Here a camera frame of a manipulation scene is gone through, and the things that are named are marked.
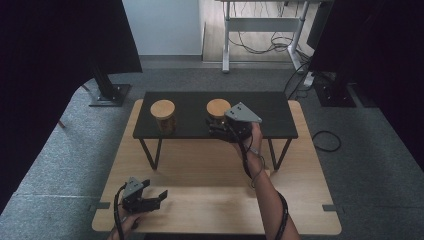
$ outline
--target wrist strap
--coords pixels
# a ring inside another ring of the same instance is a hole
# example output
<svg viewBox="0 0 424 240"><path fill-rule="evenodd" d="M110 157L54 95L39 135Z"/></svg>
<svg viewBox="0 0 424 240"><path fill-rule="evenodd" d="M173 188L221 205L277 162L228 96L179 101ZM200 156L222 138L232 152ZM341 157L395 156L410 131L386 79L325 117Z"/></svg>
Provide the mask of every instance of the wrist strap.
<svg viewBox="0 0 424 240"><path fill-rule="evenodd" d="M289 218L289 206L287 205L287 201L283 197L283 195L281 195L281 193L278 191L277 193L278 193L278 196L280 197L281 203L283 204L283 217L281 220L280 227L278 229L278 233L275 236L275 240L280 240L281 237L283 236L284 229L286 229L287 219Z"/></svg>

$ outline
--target metal stand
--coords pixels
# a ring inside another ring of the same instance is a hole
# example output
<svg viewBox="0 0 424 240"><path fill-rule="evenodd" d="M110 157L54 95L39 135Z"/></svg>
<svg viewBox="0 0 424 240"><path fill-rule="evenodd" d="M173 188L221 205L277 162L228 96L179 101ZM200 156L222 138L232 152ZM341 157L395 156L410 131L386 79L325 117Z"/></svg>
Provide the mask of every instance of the metal stand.
<svg viewBox="0 0 424 240"><path fill-rule="evenodd" d="M149 149L147 148L146 142L144 142L143 139L139 139L139 140L140 140L141 146L143 147L144 152L146 153L147 160L149 160L150 166L152 167L153 170L156 170L159 164L160 149L162 147L162 138L159 138L154 161L153 161L152 155L150 154Z"/></svg>
<svg viewBox="0 0 424 240"><path fill-rule="evenodd" d="M278 163L277 163L275 158L275 153L274 153L274 147L272 145L272 139L268 139L269 150L271 150L271 159L272 159L272 165L274 165L274 170L280 169L281 163L283 162L284 156L286 156L286 153L287 153L287 150L289 149L291 141L292 141L291 138L287 139L286 144L284 145L283 151L281 152L280 158L278 159Z"/></svg>
<svg viewBox="0 0 424 240"><path fill-rule="evenodd" d="M299 69L301 64L296 48L299 43L308 8L309 1L305 1L302 15L299 18L230 18L230 2L227 2L225 11L225 39L222 52L222 72L228 73L230 71L230 54L228 47L229 32L294 32L294 39L288 46L287 51L289 52L295 69ZM303 68L300 68L298 73L303 74L303 71Z"/></svg>
<svg viewBox="0 0 424 240"><path fill-rule="evenodd" d="M107 74L101 71L94 58L90 58L90 67L99 86L99 97L94 100L90 107L121 107L131 85L112 84Z"/></svg>

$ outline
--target wooden table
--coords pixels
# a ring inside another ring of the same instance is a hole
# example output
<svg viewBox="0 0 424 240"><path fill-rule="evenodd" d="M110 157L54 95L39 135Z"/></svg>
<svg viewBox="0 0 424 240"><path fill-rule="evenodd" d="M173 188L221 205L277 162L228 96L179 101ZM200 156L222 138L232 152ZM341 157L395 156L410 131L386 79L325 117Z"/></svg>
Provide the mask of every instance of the wooden table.
<svg viewBox="0 0 424 240"><path fill-rule="evenodd" d="M142 100L136 101L122 137L101 202L113 202L120 186L130 176L151 180L143 197L157 197L168 190L161 209L148 214L136 229L144 233L263 234L255 192L234 148L214 139L170 139L162 144L161 166L152 170L137 139L135 123ZM294 139L279 171L271 172L276 189L287 199L290 215L300 234L335 235L341 225L316 155L300 104L289 101L298 139ZM155 147L158 140L146 140ZM272 140L281 152L285 140ZM263 141L266 164L272 168L268 142ZM110 231L114 225L113 207L98 209L92 227Z"/></svg>

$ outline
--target white wall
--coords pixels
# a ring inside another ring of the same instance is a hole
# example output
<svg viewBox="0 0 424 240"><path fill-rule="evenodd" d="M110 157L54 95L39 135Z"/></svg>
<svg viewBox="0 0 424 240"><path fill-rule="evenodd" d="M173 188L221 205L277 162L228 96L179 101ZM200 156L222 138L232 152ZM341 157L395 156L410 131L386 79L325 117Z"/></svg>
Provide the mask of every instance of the white wall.
<svg viewBox="0 0 424 240"><path fill-rule="evenodd" d="M201 54L203 27L200 27L199 0L123 0L123 3L139 55Z"/></svg>

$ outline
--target metal leg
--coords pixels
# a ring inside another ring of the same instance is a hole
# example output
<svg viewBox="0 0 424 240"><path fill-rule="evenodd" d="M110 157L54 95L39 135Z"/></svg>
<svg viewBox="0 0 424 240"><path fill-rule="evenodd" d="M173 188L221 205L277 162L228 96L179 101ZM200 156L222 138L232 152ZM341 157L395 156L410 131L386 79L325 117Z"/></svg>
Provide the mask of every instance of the metal leg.
<svg viewBox="0 0 424 240"><path fill-rule="evenodd" d="M274 170L280 169L281 163L283 162L284 156L287 153L287 150L289 149L291 138L287 139L286 144L284 145L283 151L281 152L280 158L278 159L278 163L275 159L275 153L274 153L274 147L272 146L272 140L268 139L269 149L271 150L271 159L272 164L274 165Z"/></svg>
<svg viewBox="0 0 424 240"><path fill-rule="evenodd" d="M299 27L297 28L297 31L294 34L292 43L287 48L289 55L292 59L294 68L298 70L299 74L303 73L303 69L300 68L302 65L300 64L299 56L296 53L296 48L297 48L297 44L299 43L300 34L302 33L303 24L305 23L305 18L306 18L306 13L308 12L308 8L309 8L309 1L305 1L305 3L303 4L302 15L299 18L300 20Z"/></svg>
<svg viewBox="0 0 424 240"><path fill-rule="evenodd" d="M225 39L224 39L224 49L222 51L222 72L228 73L230 71L230 49L228 46L229 38L230 38L230 2L227 2L227 10L225 14Z"/></svg>
<svg viewBox="0 0 424 240"><path fill-rule="evenodd" d="M156 149L156 156L154 161L144 140L143 139L139 139L139 140L140 140L141 146L143 147L144 152L146 153L147 160L149 160L150 166L152 167L153 170L156 170L159 164L159 156L160 156L160 149L162 147L162 139L159 138L158 147Z"/></svg>

